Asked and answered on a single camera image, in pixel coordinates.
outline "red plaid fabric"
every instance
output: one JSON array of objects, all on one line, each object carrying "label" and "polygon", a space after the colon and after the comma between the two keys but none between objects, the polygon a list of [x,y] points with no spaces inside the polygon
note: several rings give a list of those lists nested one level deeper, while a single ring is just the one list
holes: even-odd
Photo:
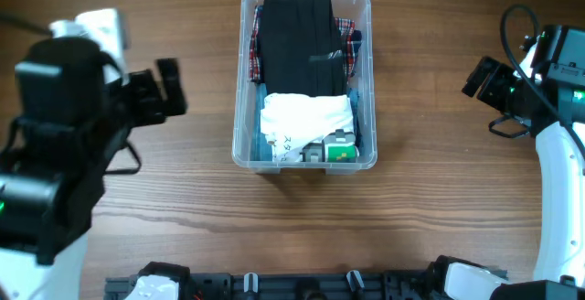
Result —
[{"label": "red plaid fabric", "polygon": [[[250,80],[256,83],[263,82],[261,78],[262,58],[260,54],[260,43],[258,41],[258,30],[260,29],[261,17],[262,5],[258,5],[254,9],[254,24],[252,25],[252,37],[250,41]],[[356,29],[356,23],[350,19],[336,17],[335,24],[339,28],[339,33],[341,34],[343,68],[349,79],[352,76],[357,56],[357,49],[354,50],[355,44],[352,41],[352,35]]]}]

